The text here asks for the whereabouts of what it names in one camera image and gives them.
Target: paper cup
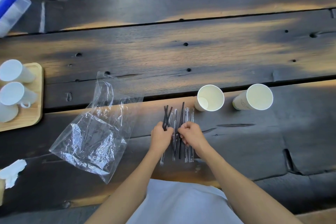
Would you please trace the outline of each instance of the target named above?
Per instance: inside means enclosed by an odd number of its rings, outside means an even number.
[[[5,82],[15,81],[21,83],[31,83],[34,81],[33,75],[22,63],[16,59],[5,61],[0,66],[0,80]]]
[[[0,90],[0,103],[3,105],[18,104],[23,108],[29,108],[37,100],[37,94],[19,82],[6,84]]]
[[[19,112],[18,105],[3,105],[0,103],[0,122],[13,120]]]
[[[232,101],[237,110],[266,110],[273,103],[271,89],[263,84],[253,84]]]
[[[217,86],[208,84],[197,93],[195,108],[198,111],[217,111],[224,104],[224,94]]]

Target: plastic container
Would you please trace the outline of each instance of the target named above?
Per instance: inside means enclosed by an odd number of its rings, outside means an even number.
[[[30,0],[0,0],[0,38],[3,38],[26,12]]]

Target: wooden table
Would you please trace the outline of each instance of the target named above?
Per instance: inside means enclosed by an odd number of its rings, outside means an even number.
[[[163,106],[192,107],[214,84],[224,107],[197,112],[210,144],[293,213],[336,202],[336,0],[32,0],[0,62],[44,67],[44,115],[0,133],[0,168],[27,161],[4,194],[2,215],[101,203],[146,154]],[[144,92],[138,122],[109,184],[49,153],[93,97],[98,71]],[[254,83],[271,87],[266,111],[236,111]],[[153,178],[218,187],[200,159],[172,162]]]

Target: person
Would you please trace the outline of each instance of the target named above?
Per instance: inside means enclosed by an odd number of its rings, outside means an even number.
[[[148,153],[133,173],[85,224],[228,223],[299,224],[291,212],[228,164],[205,139],[199,125],[184,123],[178,132],[210,167],[222,191],[201,184],[151,179],[168,148],[173,128],[159,122]]]

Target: left hand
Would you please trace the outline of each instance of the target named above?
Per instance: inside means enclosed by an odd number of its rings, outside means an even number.
[[[171,140],[171,136],[174,133],[172,127],[168,127],[167,131],[162,128],[163,122],[159,122],[150,133],[152,140],[150,142],[149,150],[158,153],[160,156],[168,148]]]

